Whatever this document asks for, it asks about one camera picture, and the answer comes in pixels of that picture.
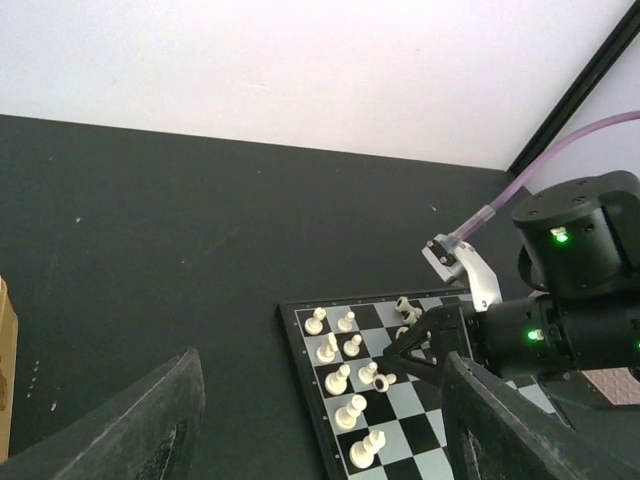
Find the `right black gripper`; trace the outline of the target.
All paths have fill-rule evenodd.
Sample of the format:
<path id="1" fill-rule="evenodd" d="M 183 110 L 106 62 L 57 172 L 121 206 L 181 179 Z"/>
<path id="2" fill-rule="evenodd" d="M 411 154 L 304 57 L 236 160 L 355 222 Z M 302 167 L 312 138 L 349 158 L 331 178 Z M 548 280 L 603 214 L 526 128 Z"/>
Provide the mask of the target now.
<path id="1" fill-rule="evenodd" d="M 399 339 L 383 350 L 393 369 L 440 388 L 450 352 L 483 362 L 479 327 L 472 304 L 445 304 L 425 312 Z"/>

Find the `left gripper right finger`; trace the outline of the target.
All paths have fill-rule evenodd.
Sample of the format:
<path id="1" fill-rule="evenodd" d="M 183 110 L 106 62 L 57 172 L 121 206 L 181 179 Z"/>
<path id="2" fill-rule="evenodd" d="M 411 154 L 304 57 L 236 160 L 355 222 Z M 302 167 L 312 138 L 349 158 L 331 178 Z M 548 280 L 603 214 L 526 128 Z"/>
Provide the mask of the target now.
<path id="1" fill-rule="evenodd" d="M 457 479 L 636 479 L 639 408 L 580 405 L 567 425 L 452 352 L 442 415 Z"/>

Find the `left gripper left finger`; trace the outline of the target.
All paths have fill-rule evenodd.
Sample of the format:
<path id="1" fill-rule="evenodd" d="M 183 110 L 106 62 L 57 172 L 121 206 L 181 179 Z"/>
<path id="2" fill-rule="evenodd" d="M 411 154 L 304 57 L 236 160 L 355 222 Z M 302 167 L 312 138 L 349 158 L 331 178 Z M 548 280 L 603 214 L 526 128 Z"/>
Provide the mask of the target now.
<path id="1" fill-rule="evenodd" d="M 189 349 L 1 466 L 3 479 L 187 479 L 205 406 Z"/>

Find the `white king chess piece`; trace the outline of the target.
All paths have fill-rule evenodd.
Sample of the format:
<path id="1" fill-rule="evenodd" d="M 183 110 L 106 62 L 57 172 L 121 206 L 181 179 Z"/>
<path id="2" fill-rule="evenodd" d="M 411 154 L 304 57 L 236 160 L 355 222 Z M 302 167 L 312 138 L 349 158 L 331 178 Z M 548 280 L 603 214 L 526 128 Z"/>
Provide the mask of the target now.
<path id="1" fill-rule="evenodd" d="M 349 460 L 356 468 L 366 469 L 373 464 L 375 456 L 385 445 L 385 433 L 382 430 L 372 430 L 350 447 Z"/>

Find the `white pawn chess piece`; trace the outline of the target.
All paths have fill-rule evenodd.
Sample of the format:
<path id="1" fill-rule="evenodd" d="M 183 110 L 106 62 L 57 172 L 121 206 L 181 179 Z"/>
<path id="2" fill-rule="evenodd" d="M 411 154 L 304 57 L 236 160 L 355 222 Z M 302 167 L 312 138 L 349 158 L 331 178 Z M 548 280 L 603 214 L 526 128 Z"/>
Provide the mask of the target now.
<path id="1" fill-rule="evenodd" d="M 337 328 L 342 333 L 348 333 L 353 330 L 354 321 L 355 321 L 355 313 L 353 311 L 348 311 L 343 317 L 341 317 L 337 322 Z"/>

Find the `white knight chess piece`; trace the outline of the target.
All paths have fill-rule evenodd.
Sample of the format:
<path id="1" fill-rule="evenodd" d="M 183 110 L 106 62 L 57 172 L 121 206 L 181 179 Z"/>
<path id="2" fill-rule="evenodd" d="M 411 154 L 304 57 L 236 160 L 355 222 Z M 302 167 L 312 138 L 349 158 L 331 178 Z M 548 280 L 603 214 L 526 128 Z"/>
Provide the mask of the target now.
<path id="1" fill-rule="evenodd" d="M 316 358 L 321 364 L 329 364 L 336 358 L 338 344 L 336 336 L 333 332 L 329 333 L 323 343 L 316 350 Z"/>

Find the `white bishop chess piece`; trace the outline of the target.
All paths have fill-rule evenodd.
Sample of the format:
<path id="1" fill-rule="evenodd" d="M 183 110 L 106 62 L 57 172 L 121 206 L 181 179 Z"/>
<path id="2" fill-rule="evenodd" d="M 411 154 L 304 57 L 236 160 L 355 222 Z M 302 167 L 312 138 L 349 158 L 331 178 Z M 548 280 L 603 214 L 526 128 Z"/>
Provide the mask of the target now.
<path id="1" fill-rule="evenodd" d="M 335 372 L 325 378 L 325 388 L 333 396 L 342 395 L 347 389 L 347 380 L 350 374 L 350 366 L 343 364 Z"/>

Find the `white rook chess piece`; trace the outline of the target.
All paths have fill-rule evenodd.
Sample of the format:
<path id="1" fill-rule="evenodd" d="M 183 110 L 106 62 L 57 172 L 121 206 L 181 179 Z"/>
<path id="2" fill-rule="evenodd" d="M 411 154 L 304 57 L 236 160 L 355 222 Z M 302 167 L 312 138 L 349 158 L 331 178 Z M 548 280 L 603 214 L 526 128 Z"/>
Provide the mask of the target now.
<path id="1" fill-rule="evenodd" d="M 324 320 L 326 318 L 326 310 L 322 307 L 316 308 L 312 316 L 307 318 L 304 323 L 304 330 L 307 334 L 315 336 L 319 335 L 324 328 Z"/>

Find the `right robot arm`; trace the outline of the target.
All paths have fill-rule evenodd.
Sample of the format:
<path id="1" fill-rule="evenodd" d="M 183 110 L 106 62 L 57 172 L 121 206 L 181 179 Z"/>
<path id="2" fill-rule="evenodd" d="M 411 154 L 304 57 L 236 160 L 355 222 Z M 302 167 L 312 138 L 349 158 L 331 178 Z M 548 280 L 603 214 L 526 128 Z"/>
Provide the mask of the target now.
<path id="1" fill-rule="evenodd" d="M 439 235 L 426 253 L 467 302 L 423 313 L 383 352 L 394 368 L 440 385 L 451 353 L 503 380 L 639 364 L 639 180 L 627 171 L 569 180 L 513 212 L 527 298 L 504 301 L 467 242 Z"/>

